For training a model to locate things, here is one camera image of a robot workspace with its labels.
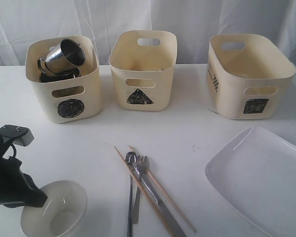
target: white table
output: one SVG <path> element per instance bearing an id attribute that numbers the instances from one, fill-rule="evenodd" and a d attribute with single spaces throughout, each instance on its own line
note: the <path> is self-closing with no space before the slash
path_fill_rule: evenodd
<path id="1" fill-rule="evenodd" d="M 264 120 L 229 120 L 209 109 L 206 65 L 177 65 L 170 105 L 161 112 L 128 111 L 117 104 L 109 66 L 101 66 L 103 108 L 94 117 L 64 124 L 49 122 L 25 77 L 25 68 L 0 67 L 0 127 L 30 128 L 35 140 L 17 147 L 21 168 L 42 187 L 75 180 L 88 193 L 80 237 L 126 236 L 129 174 L 113 146 L 127 145 L 150 158 L 150 168 L 197 228 L 193 233 L 173 211 L 188 237 L 264 236 L 210 185 L 208 161 L 249 126 L 259 125 L 296 145 L 296 76 L 276 114 Z M 0 206 L 0 237 L 23 236 L 22 208 Z M 135 237 L 166 237 L 167 232 L 141 199 Z"/>

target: mug handle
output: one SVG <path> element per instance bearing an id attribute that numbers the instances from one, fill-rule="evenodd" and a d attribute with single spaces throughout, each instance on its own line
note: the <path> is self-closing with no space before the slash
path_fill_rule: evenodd
<path id="1" fill-rule="evenodd" d="M 40 58 L 37 60 L 37 66 L 38 66 L 38 69 L 39 69 L 42 73 L 46 74 L 45 69 L 41 66 L 41 61 L 43 61 L 44 64 L 45 64 L 45 58 L 44 58 L 44 57 L 40 57 Z"/>

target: white rectangular plate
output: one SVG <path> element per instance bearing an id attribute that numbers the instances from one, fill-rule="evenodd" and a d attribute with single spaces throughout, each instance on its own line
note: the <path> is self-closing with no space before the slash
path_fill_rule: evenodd
<path id="1" fill-rule="evenodd" d="M 269 236 L 296 237 L 296 146 L 250 127 L 205 168 L 214 188 Z"/>

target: cream plastic bin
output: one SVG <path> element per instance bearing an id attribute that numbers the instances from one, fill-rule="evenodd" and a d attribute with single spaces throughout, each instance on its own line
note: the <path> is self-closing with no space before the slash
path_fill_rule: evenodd
<path id="1" fill-rule="evenodd" d="M 62 39 L 80 43 L 85 63 L 79 67 L 81 76 L 55 82 L 39 82 L 37 59 Z M 95 115 L 102 106 L 99 60 L 92 42 L 84 36 L 45 39 L 32 44 L 26 58 L 26 77 L 32 83 L 37 99 L 48 119 L 55 123 L 83 119 Z"/>
<path id="2" fill-rule="evenodd" d="M 210 39 L 207 84 L 217 111 L 229 119 L 271 116 L 296 70 L 267 38 L 253 34 Z"/>
<path id="3" fill-rule="evenodd" d="M 160 40 L 158 46 L 139 45 L 138 39 Z M 177 38 L 166 31 L 128 31 L 110 56 L 118 103 L 128 110 L 160 111 L 170 101 Z"/>

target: white curtain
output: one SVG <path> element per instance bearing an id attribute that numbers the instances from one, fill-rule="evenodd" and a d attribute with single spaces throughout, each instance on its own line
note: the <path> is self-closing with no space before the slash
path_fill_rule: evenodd
<path id="1" fill-rule="evenodd" d="M 84 35 L 107 64 L 118 36 L 165 30 L 178 38 L 177 63 L 206 63 L 209 38 L 254 33 L 296 64 L 296 0 L 0 0 L 0 65 L 24 65 L 32 43 Z"/>

